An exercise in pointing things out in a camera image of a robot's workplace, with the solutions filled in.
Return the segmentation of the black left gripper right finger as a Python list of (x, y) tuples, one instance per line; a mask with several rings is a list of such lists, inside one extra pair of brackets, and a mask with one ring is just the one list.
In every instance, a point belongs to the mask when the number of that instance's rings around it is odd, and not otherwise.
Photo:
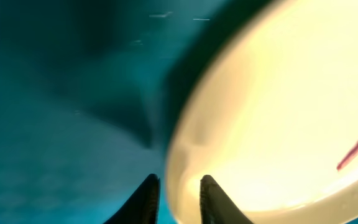
[(202, 224), (253, 224), (211, 175), (200, 180), (200, 213)]

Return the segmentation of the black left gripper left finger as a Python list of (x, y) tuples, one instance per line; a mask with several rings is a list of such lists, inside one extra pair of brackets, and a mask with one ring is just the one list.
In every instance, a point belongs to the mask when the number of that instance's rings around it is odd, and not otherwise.
[(156, 174), (149, 174), (104, 224), (156, 224), (159, 202), (160, 179)]

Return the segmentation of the yellow plate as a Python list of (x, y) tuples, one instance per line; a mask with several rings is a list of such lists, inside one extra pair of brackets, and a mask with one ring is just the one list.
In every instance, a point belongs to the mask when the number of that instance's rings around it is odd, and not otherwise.
[(253, 223), (358, 218), (358, 0), (231, 1), (169, 82), (176, 222), (204, 175)]

